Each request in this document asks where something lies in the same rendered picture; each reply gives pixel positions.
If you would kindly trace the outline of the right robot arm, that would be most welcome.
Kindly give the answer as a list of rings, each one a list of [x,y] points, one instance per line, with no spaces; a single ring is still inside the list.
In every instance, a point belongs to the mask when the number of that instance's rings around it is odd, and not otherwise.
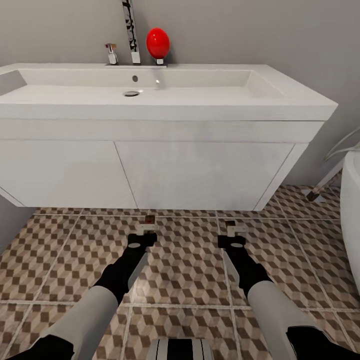
[[[360,360],[360,354],[334,344],[256,263],[245,249],[246,226],[228,226],[218,235],[223,259],[254,312],[272,360]]]

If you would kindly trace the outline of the mousetrap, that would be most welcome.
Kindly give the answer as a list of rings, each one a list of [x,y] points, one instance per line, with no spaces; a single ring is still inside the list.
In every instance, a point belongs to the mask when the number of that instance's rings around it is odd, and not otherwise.
[[[145,216],[145,224],[155,224],[155,215],[146,215]],[[145,230],[145,234],[154,234],[154,230]]]
[[[225,226],[226,226],[226,228],[227,228],[228,226],[236,226],[235,220],[226,221],[226,222],[225,222]]]

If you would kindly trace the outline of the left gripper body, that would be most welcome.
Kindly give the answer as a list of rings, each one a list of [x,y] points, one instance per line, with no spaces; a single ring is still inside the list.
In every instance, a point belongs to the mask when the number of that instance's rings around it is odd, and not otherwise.
[[[128,243],[130,244],[132,241],[143,240],[147,247],[154,246],[154,233],[144,233],[144,235],[136,235],[136,233],[130,233],[128,235]]]

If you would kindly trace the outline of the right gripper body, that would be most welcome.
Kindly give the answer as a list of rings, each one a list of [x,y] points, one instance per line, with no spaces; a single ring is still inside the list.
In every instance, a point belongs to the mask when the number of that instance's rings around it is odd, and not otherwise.
[[[241,245],[245,245],[245,239],[243,236],[235,236],[235,237],[228,237],[227,235],[218,235],[217,236],[217,240],[218,240],[218,247],[219,248],[225,248],[226,249],[226,244],[230,241],[238,241]]]

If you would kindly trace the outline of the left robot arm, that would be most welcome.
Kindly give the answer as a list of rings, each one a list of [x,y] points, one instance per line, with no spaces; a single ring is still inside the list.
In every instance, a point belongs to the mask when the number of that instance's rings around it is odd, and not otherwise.
[[[109,264],[101,278],[62,318],[50,326],[26,351],[6,360],[92,360],[120,306],[148,260],[158,224],[138,224],[128,235],[122,256]]]

